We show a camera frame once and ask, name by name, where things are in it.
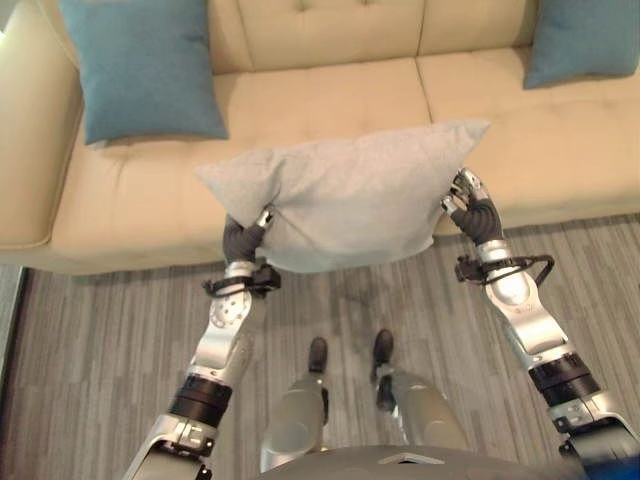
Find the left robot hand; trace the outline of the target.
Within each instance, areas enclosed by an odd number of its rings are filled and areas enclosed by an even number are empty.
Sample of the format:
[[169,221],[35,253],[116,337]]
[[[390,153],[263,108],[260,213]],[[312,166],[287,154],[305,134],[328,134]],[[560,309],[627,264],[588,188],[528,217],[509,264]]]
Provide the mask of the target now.
[[226,215],[222,241],[226,263],[254,262],[256,251],[261,246],[274,217],[272,205],[266,206],[258,218],[247,227]]

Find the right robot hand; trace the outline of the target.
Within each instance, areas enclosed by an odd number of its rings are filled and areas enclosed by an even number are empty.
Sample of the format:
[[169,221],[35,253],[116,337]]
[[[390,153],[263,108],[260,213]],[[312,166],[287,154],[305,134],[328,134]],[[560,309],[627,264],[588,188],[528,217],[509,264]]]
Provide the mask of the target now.
[[476,246],[504,240],[498,210],[481,179],[469,168],[456,173],[441,207]]

